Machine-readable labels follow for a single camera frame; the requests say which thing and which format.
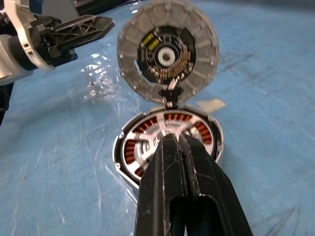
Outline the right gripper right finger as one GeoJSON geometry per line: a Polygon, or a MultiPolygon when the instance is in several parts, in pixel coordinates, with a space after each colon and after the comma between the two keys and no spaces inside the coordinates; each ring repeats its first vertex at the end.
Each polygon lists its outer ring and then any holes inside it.
{"type": "Polygon", "coordinates": [[[179,136],[190,203],[188,236],[253,236],[234,187],[191,136],[179,136]]]}

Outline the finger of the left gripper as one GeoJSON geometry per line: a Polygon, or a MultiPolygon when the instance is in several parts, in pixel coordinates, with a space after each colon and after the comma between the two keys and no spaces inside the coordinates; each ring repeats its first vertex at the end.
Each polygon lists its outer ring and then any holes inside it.
{"type": "Polygon", "coordinates": [[[78,48],[102,39],[115,23],[112,18],[83,15],[53,27],[53,39],[62,48],[78,48]]]}

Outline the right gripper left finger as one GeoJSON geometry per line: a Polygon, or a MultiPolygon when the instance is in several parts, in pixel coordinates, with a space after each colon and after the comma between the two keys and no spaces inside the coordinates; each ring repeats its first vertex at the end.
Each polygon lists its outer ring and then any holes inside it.
{"type": "Polygon", "coordinates": [[[179,142],[168,134],[140,180],[134,236],[184,236],[186,196],[179,142]]]}

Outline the motor housing with copper windings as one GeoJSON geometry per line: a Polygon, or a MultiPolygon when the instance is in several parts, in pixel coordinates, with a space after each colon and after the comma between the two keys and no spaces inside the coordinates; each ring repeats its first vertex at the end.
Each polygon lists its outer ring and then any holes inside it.
{"type": "Polygon", "coordinates": [[[215,162],[221,162],[223,130],[213,116],[190,106],[141,112],[122,127],[112,150],[116,171],[134,193],[160,140],[171,133],[197,138],[215,162]]]}

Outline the grey hinged motor lid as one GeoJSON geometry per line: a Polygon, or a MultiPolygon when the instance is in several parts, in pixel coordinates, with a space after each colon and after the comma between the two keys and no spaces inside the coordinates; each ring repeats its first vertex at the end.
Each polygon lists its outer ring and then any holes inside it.
{"type": "Polygon", "coordinates": [[[141,7],[119,32],[117,53],[127,84],[167,108],[210,84],[220,58],[213,25],[186,0],[152,0],[141,7]]]}

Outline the blue plastic table cover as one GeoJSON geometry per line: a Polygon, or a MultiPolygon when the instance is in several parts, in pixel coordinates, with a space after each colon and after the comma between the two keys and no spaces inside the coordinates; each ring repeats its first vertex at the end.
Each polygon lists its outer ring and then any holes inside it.
{"type": "MultiPolygon", "coordinates": [[[[315,1],[192,0],[214,25],[220,64],[188,103],[220,99],[222,167],[254,236],[315,236],[315,1]]],[[[121,78],[117,35],[13,86],[0,126],[0,236],[132,236],[137,196],[115,170],[124,124],[156,105],[121,78]]]]}

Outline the pale tape piece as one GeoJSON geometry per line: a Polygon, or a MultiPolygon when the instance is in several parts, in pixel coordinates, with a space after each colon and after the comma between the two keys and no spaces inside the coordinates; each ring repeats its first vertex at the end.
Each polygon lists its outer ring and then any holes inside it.
{"type": "Polygon", "coordinates": [[[196,104],[205,112],[212,113],[218,111],[226,106],[226,104],[220,99],[200,100],[196,101],[196,104]]]}

